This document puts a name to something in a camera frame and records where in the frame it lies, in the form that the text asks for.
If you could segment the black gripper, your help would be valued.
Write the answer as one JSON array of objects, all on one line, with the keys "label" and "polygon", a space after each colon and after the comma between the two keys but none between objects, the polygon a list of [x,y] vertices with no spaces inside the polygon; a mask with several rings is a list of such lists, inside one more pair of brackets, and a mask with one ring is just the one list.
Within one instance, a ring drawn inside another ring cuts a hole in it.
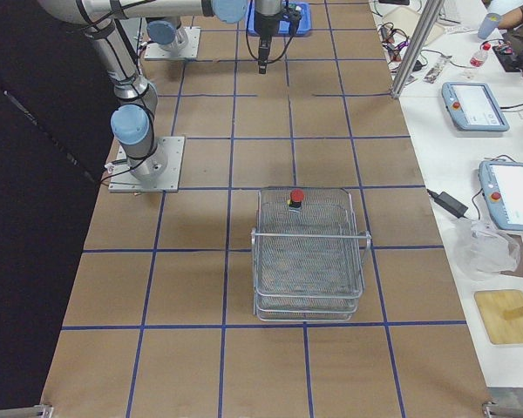
[{"label": "black gripper", "polygon": [[258,72],[266,74],[269,65],[272,37],[278,33],[284,19],[285,8],[281,0],[255,0],[254,29],[260,37],[258,43]]}]

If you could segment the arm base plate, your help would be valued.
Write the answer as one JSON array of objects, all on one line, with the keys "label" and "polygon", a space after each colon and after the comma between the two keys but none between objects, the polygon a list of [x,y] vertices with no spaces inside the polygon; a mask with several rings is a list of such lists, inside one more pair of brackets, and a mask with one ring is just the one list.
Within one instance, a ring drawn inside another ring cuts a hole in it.
[{"label": "arm base plate", "polygon": [[112,168],[112,177],[106,182],[110,192],[177,192],[180,185],[181,164],[185,148],[185,138],[156,137],[157,149],[135,170],[129,172],[130,167],[138,164],[132,160],[132,165],[127,164],[126,153],[120,145],[117,150],[116,160],[120,164]]},{"label": "arm base plate", "polygon": [[194,60],[200,43],[200,27],[173,27],[167,22],[151,22],[147,26],[149,44],[145,60]]}]

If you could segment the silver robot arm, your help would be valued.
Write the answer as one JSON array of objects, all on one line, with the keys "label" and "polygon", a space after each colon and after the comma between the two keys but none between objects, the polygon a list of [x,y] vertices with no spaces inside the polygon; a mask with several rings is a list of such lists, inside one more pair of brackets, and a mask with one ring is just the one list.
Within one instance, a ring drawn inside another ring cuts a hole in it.
[{"label": "silver robot arm", "polygon": [[188,35],[180,17],[148,18],[146,32],[149,40],[165,51],[178,51],[188,45]]},{"label": "silver robot arm", "polygon": [[111,116],[111,128],[126,154],[127,168],[109,176],[125,175],[154,191],[167,172],[168,155],[153,128],[158,94],[139,71],[137,54],[125,43],[119,20],[144,18],[149,38],[163,49],[179,50],[187,43],[182,17],[217,17],[226,24],[241,21],[244,1],[42,1],[40,6],[64,24],[74,24],[90,40],[113,84],[120,107]]}]

